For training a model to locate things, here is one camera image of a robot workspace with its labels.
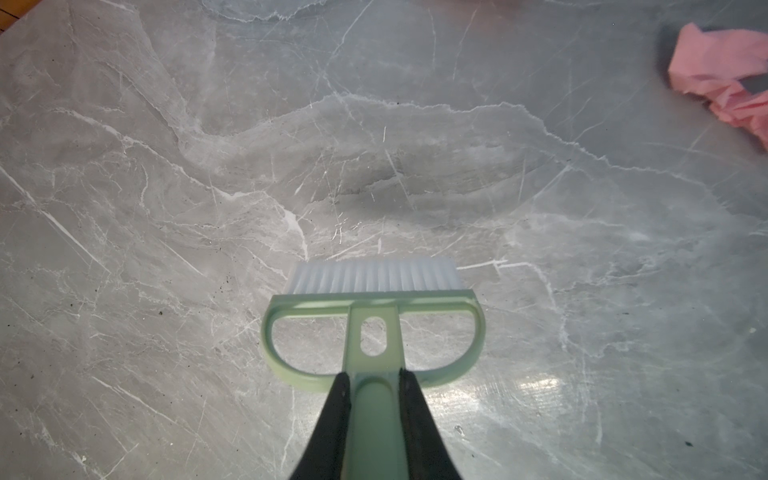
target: handle hole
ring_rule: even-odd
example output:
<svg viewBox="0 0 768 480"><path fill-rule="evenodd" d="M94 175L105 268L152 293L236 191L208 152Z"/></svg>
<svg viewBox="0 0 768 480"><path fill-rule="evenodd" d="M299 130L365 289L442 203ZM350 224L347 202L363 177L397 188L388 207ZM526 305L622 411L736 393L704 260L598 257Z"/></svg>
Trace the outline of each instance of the handle hole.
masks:
<svg viewBox="0 0 768 480"><path fill-rule="evenodd" d="M341 371L346 317L278 319L272 327L275 349L289 365L308 373Z"/></svg>
<svg viewBox="0 0 768 480"><path fill-rule="evenodd" d="M370 316L360 326L360 349L367 356L379 356L386 350L386 323Z"/></svg>
<svg viewBox="0 0 768 480"><path fill-rule="evenodd" d="M430 370L446 366L467 351L475 337L469 313L404 313L400 315L406 367Z"/></svg>

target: pink cloth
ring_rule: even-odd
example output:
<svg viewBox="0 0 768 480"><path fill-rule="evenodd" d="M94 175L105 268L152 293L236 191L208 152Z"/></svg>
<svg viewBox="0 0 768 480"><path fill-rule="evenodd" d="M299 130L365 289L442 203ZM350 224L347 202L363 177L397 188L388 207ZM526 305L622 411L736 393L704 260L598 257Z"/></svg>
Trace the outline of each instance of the pink cloth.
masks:
<svg viewBox="0 0 768 480"><path fill-rule="evenodd" d="M767 72L767 34L702 32L692 23L680 30L669 68L672 88L707 97L720 120L751 131L768 150L768 91L753 95L739 82Z"/></svg>

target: wooden floor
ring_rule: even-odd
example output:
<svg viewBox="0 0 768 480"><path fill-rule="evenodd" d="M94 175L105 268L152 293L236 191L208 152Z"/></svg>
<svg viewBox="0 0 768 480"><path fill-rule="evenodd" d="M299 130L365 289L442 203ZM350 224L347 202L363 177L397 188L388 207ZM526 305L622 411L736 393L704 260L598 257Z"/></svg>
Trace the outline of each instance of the wooden floor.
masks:
<svg viewBox="0 0 768 480"><path fill-rule="evenodd" d="M0 33L8 30L40 0L0 0Z"/></svg>

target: gray object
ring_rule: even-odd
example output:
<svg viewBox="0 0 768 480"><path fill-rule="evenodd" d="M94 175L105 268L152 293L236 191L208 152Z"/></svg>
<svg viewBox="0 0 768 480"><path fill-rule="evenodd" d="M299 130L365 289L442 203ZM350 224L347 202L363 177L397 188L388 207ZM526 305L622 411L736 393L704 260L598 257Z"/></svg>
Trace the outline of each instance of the gray object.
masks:
<svg viewBox="0 0 768 480"><path fill-rule="evenodd" d="M323 397L260 314L297 261L380 252L486 308L425 391L465 480L764 478L766 155L661 72L768 3L317 7L46 0L0 36L0 472L287 478ZM471 332L408 321L412 369ZM323 325L281 355L338 372Z"/></svg>

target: white bristles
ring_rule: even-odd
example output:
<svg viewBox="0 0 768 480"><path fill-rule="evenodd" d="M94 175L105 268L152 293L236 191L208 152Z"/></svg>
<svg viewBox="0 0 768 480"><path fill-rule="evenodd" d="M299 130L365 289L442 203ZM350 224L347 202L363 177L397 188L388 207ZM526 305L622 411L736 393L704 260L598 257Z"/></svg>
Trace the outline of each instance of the white bristles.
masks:
<svg viewBox="0 0 768 480"><path fill-rule="evenodd" d="M463 290L448 257L310 261L296 267L286 294Z"/></svg>

